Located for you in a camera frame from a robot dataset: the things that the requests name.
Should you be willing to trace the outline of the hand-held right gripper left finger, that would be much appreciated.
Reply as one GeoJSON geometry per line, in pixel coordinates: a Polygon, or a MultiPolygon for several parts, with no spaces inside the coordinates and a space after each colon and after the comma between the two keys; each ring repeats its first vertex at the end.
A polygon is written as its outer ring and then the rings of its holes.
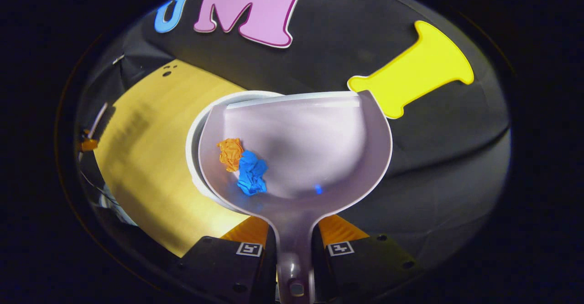
{"type": "Polygon", "coordinates": [[[201,237],[175,263],[175,280],[197,304],[275,304],[275,234],[248,217],[223,237],[201,237]]]}

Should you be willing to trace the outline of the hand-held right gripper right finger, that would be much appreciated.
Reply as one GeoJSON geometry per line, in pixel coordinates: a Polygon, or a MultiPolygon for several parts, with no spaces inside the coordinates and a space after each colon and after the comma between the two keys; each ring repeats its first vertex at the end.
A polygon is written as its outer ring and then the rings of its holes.
{"type": "Polygon", "coordinates": [[[420,275],[417,260],[385,233],[367,234],[337,215],[314,229],[318,304],[377,304],[420,275]]]}

